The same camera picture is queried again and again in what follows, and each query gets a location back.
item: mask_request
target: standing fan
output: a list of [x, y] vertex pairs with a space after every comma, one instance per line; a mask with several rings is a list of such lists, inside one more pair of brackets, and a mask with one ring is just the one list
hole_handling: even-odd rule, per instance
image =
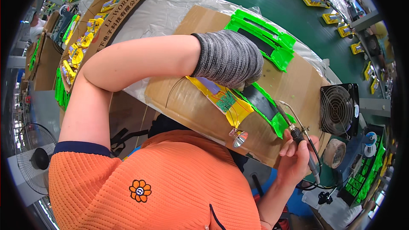
[[25, 125], [18, 134], [17, 163], [27, 184], [40, 194], [48, 194], [48, 166], [57, 140], [43, 125]]
[[321, 87], [321, 130], [351, 139], [358, 133], [359, 94], [357, 84]]

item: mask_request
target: woman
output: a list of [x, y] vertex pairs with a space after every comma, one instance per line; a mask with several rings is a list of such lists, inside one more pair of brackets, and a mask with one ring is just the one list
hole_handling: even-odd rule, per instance
[[307, 143], [297, 147], [288, 130], [277, 179], [257, 205], [228, 150], [191, 130], [155, 135], [124, 162], [110, 158], [112, 92], [159, 75], [240, 87], [258, 80], [262, 67], [256, 45], [231, 30], [131, 40], [92, 56], [78, 73], [49, 168], [59, 227], [272, 229], [308, 171]]

